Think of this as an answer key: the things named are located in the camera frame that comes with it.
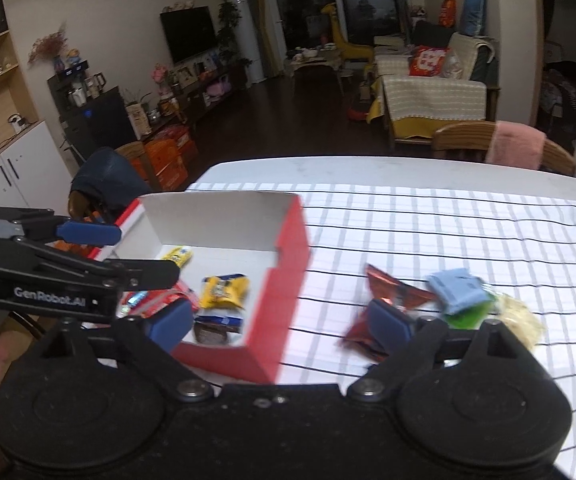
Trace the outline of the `dark red foil snack packet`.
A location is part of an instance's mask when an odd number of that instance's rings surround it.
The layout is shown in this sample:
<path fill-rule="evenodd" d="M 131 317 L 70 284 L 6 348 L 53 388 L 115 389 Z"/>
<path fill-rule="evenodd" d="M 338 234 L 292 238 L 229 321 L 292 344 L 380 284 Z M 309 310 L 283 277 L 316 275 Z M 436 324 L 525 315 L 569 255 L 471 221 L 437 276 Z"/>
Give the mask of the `dark red foil snack packet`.
<path fill-rule="evenodd" d="M 411 315 L 411 312 L 435 302 L 437 296 L 434 292 L 408 285 L 398 278 L 393 278 L 388 273 L 385 273 L 372 264 L 367 264 L 366 275 L 368 280 L 368 287 L 373 295 L 370 299 L 380 299 L 387 304 L 405 312 L 410 318 L 415 320 L 415 333 L 417 322 Z M 358 317 L 347 330 L 342 338 L 344 348 L 349 348 L 361 352 L 368 359 L 373 361 L 383 361 L 388 357 L 382 349 L 376 344 L 376 341 L 371 338 L 367 326 L 367 306 L 358 314 Z"/>

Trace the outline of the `light blue snack packet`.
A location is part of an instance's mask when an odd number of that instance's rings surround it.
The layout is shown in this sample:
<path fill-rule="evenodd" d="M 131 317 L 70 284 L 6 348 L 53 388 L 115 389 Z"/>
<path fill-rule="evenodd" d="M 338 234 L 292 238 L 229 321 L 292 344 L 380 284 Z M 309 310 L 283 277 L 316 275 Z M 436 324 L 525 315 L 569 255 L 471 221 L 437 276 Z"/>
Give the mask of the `light blue snack packet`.
<path fill-rule="evenodd" d="M 493 299 L 483 282 L 466 269 L 436 272 L 427 278 L 427 282 L 447 314 L 456 314 Z"/>

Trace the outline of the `green snack packet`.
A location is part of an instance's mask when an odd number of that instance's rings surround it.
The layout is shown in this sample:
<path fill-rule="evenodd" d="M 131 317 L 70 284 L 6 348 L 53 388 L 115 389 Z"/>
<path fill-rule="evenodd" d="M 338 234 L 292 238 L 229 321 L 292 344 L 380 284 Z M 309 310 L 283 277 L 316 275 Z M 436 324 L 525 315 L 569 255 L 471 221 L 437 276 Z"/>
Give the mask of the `green snack packet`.
<path fill-rule="evenodd" d="M 495 304 L 494 299 L 488 300 L 456 314 L 443 313 L 442 318 L 456 330 L 477 330 L 495 310 Z"/>

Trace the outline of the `cream yellow snack packet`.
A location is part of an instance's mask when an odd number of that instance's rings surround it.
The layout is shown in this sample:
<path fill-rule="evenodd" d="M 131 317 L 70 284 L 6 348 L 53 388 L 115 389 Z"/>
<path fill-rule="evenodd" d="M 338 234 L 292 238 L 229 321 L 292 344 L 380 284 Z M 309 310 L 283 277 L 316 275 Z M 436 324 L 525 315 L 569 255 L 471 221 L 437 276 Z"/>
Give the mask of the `cream yellow snack packet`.
<path fill-rule="evenodd" d="M 522 301 L 501 294 L 496 297 L 497 318 L 522 342 L 527 350 L 534 350 L 545 333 L 539 318 Z"/>

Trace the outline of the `red candy wrapper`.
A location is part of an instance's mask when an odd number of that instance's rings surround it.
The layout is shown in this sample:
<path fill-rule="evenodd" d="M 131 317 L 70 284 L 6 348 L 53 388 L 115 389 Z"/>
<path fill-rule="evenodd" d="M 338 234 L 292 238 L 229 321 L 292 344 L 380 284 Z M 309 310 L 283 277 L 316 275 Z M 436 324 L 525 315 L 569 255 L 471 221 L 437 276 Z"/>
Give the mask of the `red candy wrapper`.
<path fill-rule="evenodd" d="M 170 289 L 125 292 L 117 310 L 117 317 L 151 318 L 165 308 L 172 307 L 178 301 L 188 301 L 192 312 L 199 310 L 199 298 L 195 292 L 184 283 L 179 282 Z"/>

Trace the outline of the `blue white snack packet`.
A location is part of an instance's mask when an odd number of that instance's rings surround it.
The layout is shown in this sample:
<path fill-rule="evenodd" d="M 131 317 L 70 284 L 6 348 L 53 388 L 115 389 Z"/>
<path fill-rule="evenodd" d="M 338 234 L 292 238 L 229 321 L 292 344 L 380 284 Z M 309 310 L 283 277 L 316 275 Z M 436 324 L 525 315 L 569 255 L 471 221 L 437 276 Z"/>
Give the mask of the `blue white snack packet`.
<path fill-rule="evenodd" d="M 240 333 L 243 317 L 239 314 L 198 314 L 195 323 L 210 330 L 220 330 L 226 333 Z"/>

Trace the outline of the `chair with dark jacket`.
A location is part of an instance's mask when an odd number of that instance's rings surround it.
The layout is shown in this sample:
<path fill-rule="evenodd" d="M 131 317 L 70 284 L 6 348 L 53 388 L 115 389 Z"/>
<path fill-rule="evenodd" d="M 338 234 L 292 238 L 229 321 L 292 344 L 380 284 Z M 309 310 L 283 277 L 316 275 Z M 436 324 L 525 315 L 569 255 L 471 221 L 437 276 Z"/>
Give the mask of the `chair with dark jacket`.
<path fill-rule="evenodd" d="M 152 192 L 133 165 L 112 148 L 99 148 L 75 174 L 68 197 L 73 219 L 98 216 L 114 223 L 139 196 Z"/>

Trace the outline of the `small yellow candy packet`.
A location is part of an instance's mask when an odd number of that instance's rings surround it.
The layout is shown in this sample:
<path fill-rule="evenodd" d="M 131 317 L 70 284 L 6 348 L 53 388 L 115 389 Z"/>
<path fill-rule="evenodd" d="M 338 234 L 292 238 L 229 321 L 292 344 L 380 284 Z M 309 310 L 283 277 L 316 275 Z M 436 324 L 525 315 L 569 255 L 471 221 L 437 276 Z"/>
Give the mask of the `small yellow candy packet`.
<path fill-rule="evenodd" d="M 192 258 L 192 250 L 188 246 L 178 246 L 161 257 L 163 261 L 171 261 L 178 269 L 183 269 Z"/>

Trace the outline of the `white wooden cabinet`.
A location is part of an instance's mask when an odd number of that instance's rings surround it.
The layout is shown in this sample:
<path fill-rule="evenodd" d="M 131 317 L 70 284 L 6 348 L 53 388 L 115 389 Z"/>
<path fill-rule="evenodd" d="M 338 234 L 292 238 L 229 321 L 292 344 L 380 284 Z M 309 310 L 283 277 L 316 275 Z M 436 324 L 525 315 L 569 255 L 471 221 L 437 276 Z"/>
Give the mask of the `white wooden cabinet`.
<path fill-rule="evenodd" d="M 68 212 L 71 174 L 36 110 L 0 0 L 0 206 Z"/>

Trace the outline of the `red white cardboard box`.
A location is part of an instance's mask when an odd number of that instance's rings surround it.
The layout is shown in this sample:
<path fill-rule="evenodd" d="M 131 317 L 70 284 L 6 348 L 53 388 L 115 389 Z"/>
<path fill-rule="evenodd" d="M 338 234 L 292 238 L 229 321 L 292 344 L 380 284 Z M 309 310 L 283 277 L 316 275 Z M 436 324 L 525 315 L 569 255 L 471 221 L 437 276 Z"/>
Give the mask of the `red white cardboard box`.
<path fill-rule="evenodd" d="M 90 257 L 160 259 L 176 247 L 191 251 L 181 281 L 201 292 L 207 278 L 248 280 L 239 333 L 219 344 L 187 334 L 172 350 L 177 361 L 246 382 L 274 382 L 309 266 L 301 198 L 265 191 L 154 193 L 134 200 L 118 221 L 117 245 Z"/>

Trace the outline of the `orange gift boxes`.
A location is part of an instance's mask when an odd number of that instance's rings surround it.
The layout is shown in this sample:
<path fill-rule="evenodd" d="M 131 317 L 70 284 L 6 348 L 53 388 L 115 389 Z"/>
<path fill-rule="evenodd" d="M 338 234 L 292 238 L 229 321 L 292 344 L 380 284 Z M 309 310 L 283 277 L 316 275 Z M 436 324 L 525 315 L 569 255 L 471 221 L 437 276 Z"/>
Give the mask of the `orange gift boxes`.
<path fill-rule="evenodd" d="M 186 125 L 170 125 L 145 143 L 155 176 L 163 191 L 175 191 L 188 179 L 188 167 L 199 157 L 197 145 Z"/>

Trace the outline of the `black water dispenser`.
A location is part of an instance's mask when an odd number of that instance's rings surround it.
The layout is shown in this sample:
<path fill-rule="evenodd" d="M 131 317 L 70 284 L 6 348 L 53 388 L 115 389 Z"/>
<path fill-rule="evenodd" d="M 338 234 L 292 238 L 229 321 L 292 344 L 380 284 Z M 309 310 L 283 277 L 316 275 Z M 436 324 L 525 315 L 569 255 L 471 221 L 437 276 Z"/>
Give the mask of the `black water dispenser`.
<path fill-rule="evenodd" d="M 79 165 L 98 148 L 120 148 L 137 136 L 118 87 L 81 61 L 47 81 L 68 148 Z"/>

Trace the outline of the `white checkered tablecloth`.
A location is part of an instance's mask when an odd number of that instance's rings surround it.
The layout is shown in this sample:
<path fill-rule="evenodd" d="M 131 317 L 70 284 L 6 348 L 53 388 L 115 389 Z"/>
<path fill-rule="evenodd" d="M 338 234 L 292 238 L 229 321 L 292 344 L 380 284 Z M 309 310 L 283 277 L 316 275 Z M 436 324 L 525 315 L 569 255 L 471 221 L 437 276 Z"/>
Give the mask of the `white checkered tablecloth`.
<path fill-rule="evenodd" d="M 420 308 L 459 327 L 502 316 L 572 406 L 557 464 L 576 479 L 576 200 L 435 188 L 297 184 L 311 261 L 289 331 L 283 382 L 341 386 L 369 362 L 341 339 L 371 300 L 367 269 L 434 299 Z"/>

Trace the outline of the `wooden chair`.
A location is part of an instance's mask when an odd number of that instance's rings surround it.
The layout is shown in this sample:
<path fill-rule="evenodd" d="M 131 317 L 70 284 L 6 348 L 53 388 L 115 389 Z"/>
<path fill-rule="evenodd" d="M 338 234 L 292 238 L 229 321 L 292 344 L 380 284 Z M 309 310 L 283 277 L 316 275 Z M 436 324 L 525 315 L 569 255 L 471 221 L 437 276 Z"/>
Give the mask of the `wooden chair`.
<path fill-rule="evenodd" d="M 495 124 L 457 122 L 438 129 L 431 142 L 433 157 L 460 162 L 485 162 Z M 576 161 L 568 151 L 546 137 L 542 162 L 537 170 L 572 177 L 576 171 Z"/>

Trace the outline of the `pink towel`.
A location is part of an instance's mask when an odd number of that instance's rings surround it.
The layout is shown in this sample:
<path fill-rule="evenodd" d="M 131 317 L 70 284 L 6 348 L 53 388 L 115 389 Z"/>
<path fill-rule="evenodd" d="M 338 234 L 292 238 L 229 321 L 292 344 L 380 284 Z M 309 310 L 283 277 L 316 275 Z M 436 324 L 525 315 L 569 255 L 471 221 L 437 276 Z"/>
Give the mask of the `pink towel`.
<path fill-rule="evenodd" d="M 542 162 L 545 133 L 519 122 L 496 122 L 486 164 L 537 170 Z"/>

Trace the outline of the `black television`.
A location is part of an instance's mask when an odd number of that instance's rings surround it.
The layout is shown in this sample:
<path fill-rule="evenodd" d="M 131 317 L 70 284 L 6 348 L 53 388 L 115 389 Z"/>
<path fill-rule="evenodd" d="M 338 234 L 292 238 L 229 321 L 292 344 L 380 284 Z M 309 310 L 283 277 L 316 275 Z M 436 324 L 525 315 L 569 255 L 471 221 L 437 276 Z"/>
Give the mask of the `black television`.
<path fill-rule="evenodd" d="M 174 64 L 196 58 L 217 47 L 216 32 L 207 6 L 163 12 L 160 21 Z"/>

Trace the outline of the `sofa with cream cover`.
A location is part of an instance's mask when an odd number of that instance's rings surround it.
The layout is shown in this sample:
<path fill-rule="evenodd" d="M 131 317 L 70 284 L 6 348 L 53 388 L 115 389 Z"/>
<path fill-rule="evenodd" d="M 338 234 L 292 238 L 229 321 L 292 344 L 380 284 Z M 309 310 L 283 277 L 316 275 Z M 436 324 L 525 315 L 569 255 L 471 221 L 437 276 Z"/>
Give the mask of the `sofa with cream cover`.
<path fill-rule="evenodd" d="M 409 75 L 420 46 L 449 49 L 440 76 Z M 375 99 L 366 122 L 381 119 L 393 141 L 428 143 L 440 127 L 496 118 L 500 89 L 492 39 L 421 21 L 406 49 L 376 47 L 373 68 Z"/>

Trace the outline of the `red cushion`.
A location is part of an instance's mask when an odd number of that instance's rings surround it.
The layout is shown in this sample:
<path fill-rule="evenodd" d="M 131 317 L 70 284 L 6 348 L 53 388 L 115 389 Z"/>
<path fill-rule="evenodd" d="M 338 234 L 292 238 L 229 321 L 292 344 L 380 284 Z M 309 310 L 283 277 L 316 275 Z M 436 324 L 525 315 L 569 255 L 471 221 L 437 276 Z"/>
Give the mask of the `red cushion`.
<path fill-rule="evenodd" d="M 448 53 L 448 48 L 417 47 L 409 65 L 409 75 L 411 77 L 440 76 Z"/>

